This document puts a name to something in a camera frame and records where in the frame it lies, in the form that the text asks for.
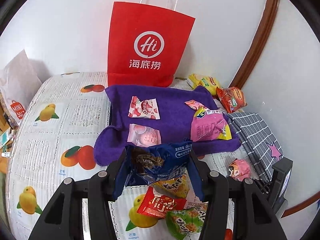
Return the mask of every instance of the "white plastic bag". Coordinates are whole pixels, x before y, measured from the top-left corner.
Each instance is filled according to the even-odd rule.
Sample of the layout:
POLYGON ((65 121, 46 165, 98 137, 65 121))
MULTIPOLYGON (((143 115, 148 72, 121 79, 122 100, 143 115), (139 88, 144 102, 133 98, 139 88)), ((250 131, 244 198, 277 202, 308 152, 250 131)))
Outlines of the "white plastic bag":
POLYGON ((41 85, 24 50, 0 70, 0 91, 18 125, 41 85))

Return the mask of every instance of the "mango illustration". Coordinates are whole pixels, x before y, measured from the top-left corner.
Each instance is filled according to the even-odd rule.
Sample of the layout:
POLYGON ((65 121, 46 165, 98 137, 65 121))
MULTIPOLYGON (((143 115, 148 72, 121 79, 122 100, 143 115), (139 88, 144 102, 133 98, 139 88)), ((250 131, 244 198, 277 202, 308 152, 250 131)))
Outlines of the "mango illustration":
POLYGON ((85 86, 85 87, 83 87, 83 88, 80 89, 80 92, 81 92, 81 93, 91 92, 94 86, 95 86, 95 85, 85 86))
POLYGON ((103 85, 88 85, 80 89, 81 93, 102 92, 105 89, 103 85))
POLYGON ((85 170, 92 170, 96 166, 93 157, 93 147, 86 145, 78 150, 78 160, 80 166, 85 170))
POLYGON ((38 118, 35 120, 39 121, 41 120, 42 122, 46 122, 50 120, 51 118, 54 119, 59 119, 57 114, 55 113, 56 110, 56 105, 55 104, 48 104, 39 114, 38 118))
POLYGON ((62 154, 61 164, 63 166, 72 167, 77 163, 85 170, 92 170, 96 166, 92 146, 74 146, 62 154))
POLYGON ((157 218, 149 217, 149 216, 141 215, 141 214, 137 213, 137 210, 140 207, 140 204, 142 203, 144 196, 145 196, 145 194, 142 194, 142 195, 137 196, 135 198, 135 200, 133 202, 133 207, 129 211, 130 222, 128 223, 125 231, 129 231, 135 227, 150 228, 150 227, 154 226, 156 223, 158 223, 157 218))
POLYGON ((41 208, 37 204, 36 192, 33 187, 28 186, 24 188, 19 196, 17 208, 22 208, 29 215, 33 215, 35 212, 38 214, 42 213, 41 208))
POLYGON ((61 164, 66 167, 72 167, 78 163, 78 150, 80 146, 74 146, 66 150, 61 156, 61 164))
POLYGON ((42 122, 48 121, 51 119, 51 116, 54 114, 55 109, 53 107, 46 107, 40 112, 39 119, 42 122))
POLYGON ((92 91, 94 92, 102 92, 104 90, 104 86, 102 85, 95 85, 93 88, 92 88, 92 91))
POLYGON ((56 105, 55 104, 48 104, 45 108, 47 108, 47 107, 52 107, 52 108, 56 109, 56 105))

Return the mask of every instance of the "pink candy wrapper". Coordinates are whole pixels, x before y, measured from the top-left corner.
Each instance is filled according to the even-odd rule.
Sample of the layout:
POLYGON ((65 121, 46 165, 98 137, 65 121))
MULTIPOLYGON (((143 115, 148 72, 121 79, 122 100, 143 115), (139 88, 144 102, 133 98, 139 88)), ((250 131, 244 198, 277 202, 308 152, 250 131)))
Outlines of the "pink candy wrapper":
POLYGON ((191 123, 191 140, 215 140, 224 131, 227 121, 221 110, 198 110, 191 123))
POLYGON ((156 99, 140 101, 139 98, 133 96, 128 116, 132 118, 160 119, 156 99))
POLYGON ((185 102, 185 104, 187 106, 190 106, 193 110, 197 111, 199 110, 200 107, 203 107, 205 110, 209 110, 208 108, 206 108, 203 104, 195 101, 195 100, 190 100, 190 101, 187 101, 185 102))
POLYGON ((239 181, 243 181, 245 178, 251 177, 250 165, 245 160, 235 159, 229 165, 229 175, 239 181))
POLYGON ((128 142, 139 147, 149 147, 161 144, 160 131, 151 127, 131 123, 128 142))

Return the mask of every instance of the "white wall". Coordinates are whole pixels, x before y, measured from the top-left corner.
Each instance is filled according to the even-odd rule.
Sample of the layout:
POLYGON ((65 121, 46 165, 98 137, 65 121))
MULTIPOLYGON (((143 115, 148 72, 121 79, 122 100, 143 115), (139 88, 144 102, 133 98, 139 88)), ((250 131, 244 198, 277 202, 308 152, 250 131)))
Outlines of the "white wall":
POLYGON ((295 206, 320 190, 320 44, 289 0, 280 0, 269 40, 243 91, 293 160, 285 198, 295 206))
MULTIPOLYGON (((139 2, 28 0, 0 37, 0 68, 24 48, 42 81, 71 71, 105 71, 114 1, 139 2)), ((145 1, 165 6, 167 0, 145 1)), ((179 0, 177 11, 196 22, 177 75, 213 75, 228 86, 250 47, 265 1, 179 0)))
POLYGON ((314 220, 318 211, 318 203, 294 213, 290 216, 280 219, 280 224, 288 240, 300 240, 305 231, 314 220))

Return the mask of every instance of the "purple towel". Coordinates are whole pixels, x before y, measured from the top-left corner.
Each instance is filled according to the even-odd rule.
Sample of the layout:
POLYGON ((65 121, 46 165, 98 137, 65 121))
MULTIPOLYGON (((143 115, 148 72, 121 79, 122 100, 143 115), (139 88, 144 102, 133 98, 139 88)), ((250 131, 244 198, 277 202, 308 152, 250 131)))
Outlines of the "purple towel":
MULTIPOLYGON (((127 142, 130 123, 159 130, 162 143, 177 143, 182 142, 185 137, 190 138, 191 122, 195 114, 184 102, 194 99, 211 110, 218 109, 210 92, 201 86, 194 91, 185 91, 174 88, 114 85, 106 88, 106 93, 111 101, 112 125, 102 131, 94 145, 94 158, 101 166, 117 160, 124 146, 132 144, 127 142), (128 117, 132 96, 137 96, 141 101, 156 98, 160 120, 128 117)), ((241 143, 232 129, 231 135, 230 140, 193 142, 192 148, 198 156, 232 152, 238 149, 241 143)))

